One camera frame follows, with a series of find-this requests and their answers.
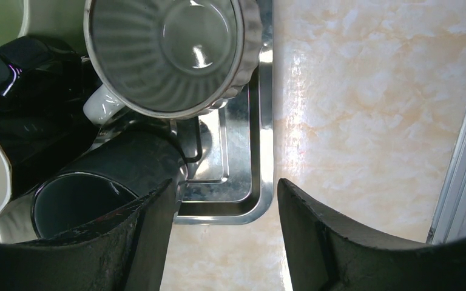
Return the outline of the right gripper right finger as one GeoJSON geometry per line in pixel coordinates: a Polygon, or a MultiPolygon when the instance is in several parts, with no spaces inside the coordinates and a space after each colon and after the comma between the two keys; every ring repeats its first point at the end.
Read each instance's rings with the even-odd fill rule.
{"type": "Polygon", "coordinates": [[[294,290],[466,290],[466,238],[425,244],[368,227],[277,184],[294,290]]]}

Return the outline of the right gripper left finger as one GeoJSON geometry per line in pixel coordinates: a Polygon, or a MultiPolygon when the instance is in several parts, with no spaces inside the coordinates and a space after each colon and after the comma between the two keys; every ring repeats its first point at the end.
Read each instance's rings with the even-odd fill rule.
{"type": "Polygon", "coordinates": [[[0,290],[158,290],[175,182],[50,239],[0,243],[0,290]]]}

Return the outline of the steel tray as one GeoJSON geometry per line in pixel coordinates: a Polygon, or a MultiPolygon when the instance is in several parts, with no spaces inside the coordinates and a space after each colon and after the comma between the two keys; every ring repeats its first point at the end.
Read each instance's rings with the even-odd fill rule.
{"type": "MultiPolygon", "coordinates": [[[[256,2],[260,10],[268,8],[267,3],[256,2]]],[[[261,11],[260,17],[263,46],[259,58],[268,41],[267,20],[261,11]]],[[[177,223],[246,224],[267,210],[271,195],[262,190],[258,118],[268,112],[261,102],[270,102],[271,94],[267,83],[260,83],[258,66],[236,97],[204,115],[160,119],[124,108],[104,124],[129,112],[134,117],[125,131],[148,131],[176,143],[188,170],[178,188],[183,205],[177,223]]]]}

